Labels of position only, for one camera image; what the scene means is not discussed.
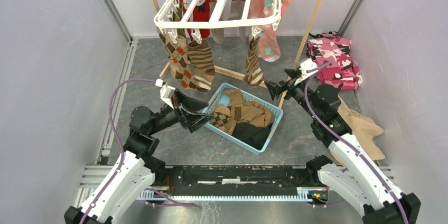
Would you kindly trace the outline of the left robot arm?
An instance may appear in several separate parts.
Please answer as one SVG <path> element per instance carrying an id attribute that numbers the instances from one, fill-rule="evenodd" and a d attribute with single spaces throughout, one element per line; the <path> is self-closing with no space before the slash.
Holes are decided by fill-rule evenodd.
<path id="1" fill-rule="evenodd" d="M 114 133 L 119 158 L 81 206 L 67 209 L 65 223 L 117 223 L 145 189 L 166 179 L 165 162 L 153 155 L 160 142 L 153 134 L 175 124 L 193 133 L 212 118 L 202 112 L 207 102 L 186 96 L 162 79 L 150 82 L 159 87 L 163 107 L 157 113 L 145 106 L 133 110 L 126 142 Z"/>

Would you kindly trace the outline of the black garment in basket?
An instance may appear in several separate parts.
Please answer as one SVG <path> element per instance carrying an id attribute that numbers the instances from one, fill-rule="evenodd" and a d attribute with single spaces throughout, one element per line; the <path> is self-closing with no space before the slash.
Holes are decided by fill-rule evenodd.
<path id="1" fill-rule="evenodd" d="M 232 136 L 257 150 L 261 150 L 267 141 L 271 127 L 271 124 L 267 127 L 257 127 L 250 123 L 238 123 Z"/>

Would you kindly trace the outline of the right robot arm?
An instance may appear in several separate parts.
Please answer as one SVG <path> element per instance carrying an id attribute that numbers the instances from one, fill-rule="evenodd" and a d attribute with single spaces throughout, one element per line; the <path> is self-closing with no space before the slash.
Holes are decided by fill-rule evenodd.
<path id="1" fill-rule="evenodd" d="M 324 184 L 333 189 L 360 214 L 363 223 L 416 223 L 421 201 L 414 193 L 405 194 L 361 147 L 353 129 L 338 112 L 341 86 L 321 84 L 310 89 L 310 80 L 323 68 L 311 59 L 296 69 L 286 69 L 287 81 L 265 81 L 272 99 L 293 98 L 312 117 L 314 136 L 333 153 L 348 171 L 347 175 L 326 156 L 306 164 L 308 184 Z"/>

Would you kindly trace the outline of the grey sock striped cuff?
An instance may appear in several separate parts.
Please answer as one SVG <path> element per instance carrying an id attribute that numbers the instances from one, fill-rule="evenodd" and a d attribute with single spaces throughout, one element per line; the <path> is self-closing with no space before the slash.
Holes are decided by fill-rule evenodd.
<path id="1" fill-rule="evenodd" d="M 231 0 L 228 20 L 240 20 L 244 11 L 246 0 Z M 217 0 L 210 0 L 210 16 L 212 15 Z M 211 29 L 213 40 L 222 44 L 225 39 L 224 29 Z"/>

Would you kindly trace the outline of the beige argyle sock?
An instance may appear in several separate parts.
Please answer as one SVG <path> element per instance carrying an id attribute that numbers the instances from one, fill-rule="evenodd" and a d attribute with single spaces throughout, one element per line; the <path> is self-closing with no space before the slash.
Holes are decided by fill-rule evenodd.
<path id="1" fill-rule="evenodd" d="M 188 65 L 188 50 L 186 39 L 178 36 L 174 43 L 168 35 L 159 34 L 167 52 L 172 76 L 177 79 L 185 89 L 197 89 L 197 82 Z"/>

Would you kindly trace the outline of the beige cloth on floor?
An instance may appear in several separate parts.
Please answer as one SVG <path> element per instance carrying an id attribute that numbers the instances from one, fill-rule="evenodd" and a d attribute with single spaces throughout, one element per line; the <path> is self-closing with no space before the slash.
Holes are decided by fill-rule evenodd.
<path id="1" fill-rule="evenodd" d="M 360 146 L 373 161 L 384 160 L 385 155 L 374 143 L 374 137 L 381 135 L 384 130 L 371 118 L 350 109 L 341 97 L 339 99 L 341 105 L 338 108 L 338 113 L 352 129 Z"/>

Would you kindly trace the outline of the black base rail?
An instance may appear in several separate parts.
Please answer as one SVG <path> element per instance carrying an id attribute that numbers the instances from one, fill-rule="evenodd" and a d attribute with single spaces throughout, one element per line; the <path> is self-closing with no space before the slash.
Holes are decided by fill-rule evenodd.
<path id="1" fill-rule="evenodd" d="M 207 165 L 167 167 L 149 186 L 171 196 L 283 196 L 298 188 L 324 189 L 316 171 L 306 166 Z"/>

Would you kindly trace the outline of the green striped sock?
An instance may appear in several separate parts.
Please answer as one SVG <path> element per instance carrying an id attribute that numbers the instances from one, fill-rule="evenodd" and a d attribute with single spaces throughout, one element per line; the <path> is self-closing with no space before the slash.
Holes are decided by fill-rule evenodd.
<path id="1" fill-rule="evenodd" d="M 182 17 L 183 17 L 183 4 L 179 4 L 176 8 L 175 11 L 173 13 L 173 21 L 174 22 L 179 22 L 181 21 Z M 177 34 L 178 36 L 181 36 L 183 38 L 186 38 L 186 34 L 185 34 L 185 29 L 184 28 L 178 28 L 177 30 Z"/>

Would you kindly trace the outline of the pink patterned sock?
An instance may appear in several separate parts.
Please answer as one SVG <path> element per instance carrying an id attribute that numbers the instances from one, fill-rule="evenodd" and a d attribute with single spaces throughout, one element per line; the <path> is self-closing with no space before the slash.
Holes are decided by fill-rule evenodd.
<path id="1" fill-rule="evenodd" d="M 281 0 L 281 20 L 284 18 L 293 0 Z M 248 18 L 262 18 L 271 16 L 274 10 L 274 0 L 251 0 Z M 277 43 L 276 31 L 272 25 L 257 26 L 262 31 L 258 42 L 258 56 L 267 62 L 275 62 L 281 56 Z"/>

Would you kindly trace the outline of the pink camouflage bag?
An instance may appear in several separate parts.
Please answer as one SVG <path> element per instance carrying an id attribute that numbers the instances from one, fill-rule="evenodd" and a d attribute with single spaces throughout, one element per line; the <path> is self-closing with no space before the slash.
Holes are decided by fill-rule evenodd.
<path id="1" fill-rule="evenodd" d="M 361 86 L 360 69 L 350 55 L 351 40 L 333 31 L 309 34 L 305 47 L 307 56 L 318 66 L 331 63 L 317 73 L 319 83 L 339 87 L 341 91 L 355 90 Z"/>

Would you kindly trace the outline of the white plastic clip hanger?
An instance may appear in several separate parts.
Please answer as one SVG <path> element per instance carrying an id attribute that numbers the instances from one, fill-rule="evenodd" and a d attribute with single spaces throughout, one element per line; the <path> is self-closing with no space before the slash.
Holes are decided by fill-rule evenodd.
<path id="1" fill-rule="evenodd" d="M 193 11 L 206 4 L 206 0 L 190 0 L 183 16 L 178 21 L 170 21 L 169 15 L 174 11 L 180 0 L 165 0 L 158 12 L 155 14 L 153 22 L 163 34 L 167 34 L 176 43 L 178 29 L 191 29 L 193 38 L 200 42 L 203 29 L 226 29 L 233 27 L 251 27 L 251 34 L 257 37 L 264 26 L 271 26 L 273 30 L 278 28 L 282 18 L 282 0 L 272 0 L 271 13 L 267 16 L 251 16 L 249 14 L 251 0 L 245 0 L 242 15 L 234 20 L 227 20 L 222 17 L 223 11 L 230 0 L 217 0 L 207 21 L 194 21 Z"/>

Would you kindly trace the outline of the brown striped sock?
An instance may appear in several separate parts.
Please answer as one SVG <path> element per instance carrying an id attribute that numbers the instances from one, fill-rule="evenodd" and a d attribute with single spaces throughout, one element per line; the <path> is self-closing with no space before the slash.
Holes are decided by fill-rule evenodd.
<path id="1" fill-rule="evenodd" d="M 211 90 L 216 72 L 208 41 L 204 40 L 201 43 L 192 41 L 187 44 L 187 49 L 197 89 L 202 92 Z"/>
<path id="2" fill-rule="evenodd" d="M 258 61 L 258 42 L 259 38 L 249 41 L 248 54 L 246 57 L 245 71 L 243 81 L 251 86 L 260 85 L 264 80 L 264 75 Z"/>

